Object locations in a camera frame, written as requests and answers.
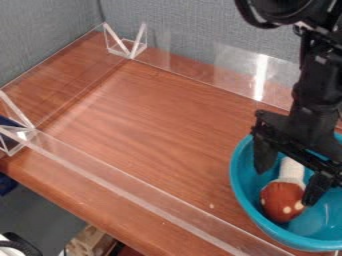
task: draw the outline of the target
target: wooden surface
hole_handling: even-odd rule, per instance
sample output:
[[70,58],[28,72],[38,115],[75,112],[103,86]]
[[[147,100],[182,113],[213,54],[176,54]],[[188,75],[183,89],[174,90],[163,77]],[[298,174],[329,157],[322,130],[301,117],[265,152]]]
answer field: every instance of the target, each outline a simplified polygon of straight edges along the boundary
[[[209,66],[195,68],[198,72]],[[233,81],[246,86],[237,74]],[[267,106],[108,55],[96,33],[5,91],[42,131],[285,248],[250,221],[227,176],[254,111]],[[19,182],[144,255],[226,255],[32,150],[0,164]]]

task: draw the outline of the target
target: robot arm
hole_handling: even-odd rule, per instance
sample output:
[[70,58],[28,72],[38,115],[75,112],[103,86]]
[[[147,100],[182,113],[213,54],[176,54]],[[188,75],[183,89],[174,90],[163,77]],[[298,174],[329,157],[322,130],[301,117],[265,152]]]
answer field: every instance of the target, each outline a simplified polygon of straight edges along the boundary
[[330,187],[342,186],[342,145],[334,137],[342,110],[342,1],[235,0],[235,4],[253,26],[293,24],[302,37],[302,73],[290,114],[257,111],[251,134],[258,173],[273,167],[278,152],[315,172],[303,197],[303,204],[314,205]]

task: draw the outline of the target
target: gray wall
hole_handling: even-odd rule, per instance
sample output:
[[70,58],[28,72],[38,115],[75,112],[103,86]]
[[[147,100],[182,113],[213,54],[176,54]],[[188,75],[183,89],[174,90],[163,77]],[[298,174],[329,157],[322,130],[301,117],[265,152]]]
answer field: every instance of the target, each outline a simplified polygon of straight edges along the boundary
[[0,1],[0,85],[90,30],[94,1]]
[[134,38],[140,22],[146,21],[154,30],[148,43],[163,48],[167,44],[156,38],[171,32],[167,47],[174,53],[211,63],[215,41],[298,62],[299,38],[291,27],[265,31],[249,26],[233,0],[102,0],[102,3],[107,21],[124,37]]

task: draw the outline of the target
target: blue bowl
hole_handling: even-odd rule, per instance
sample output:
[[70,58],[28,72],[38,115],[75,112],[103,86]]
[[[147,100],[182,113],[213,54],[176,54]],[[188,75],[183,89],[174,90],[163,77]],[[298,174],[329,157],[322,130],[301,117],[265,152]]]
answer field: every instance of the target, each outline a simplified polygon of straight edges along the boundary
[[[303,251],[322,252],[342,249],[342,188],[330,189],[318,203],[286,224],[270,221],[262,212],[259,192],[278,178],[279,154],[274,169],[258,175],[253,165],[253,137],[239,143],[230,165],[230,182],[235,197],[251,220],[282,244]],[[313,175],[306,170],[305,182]]]

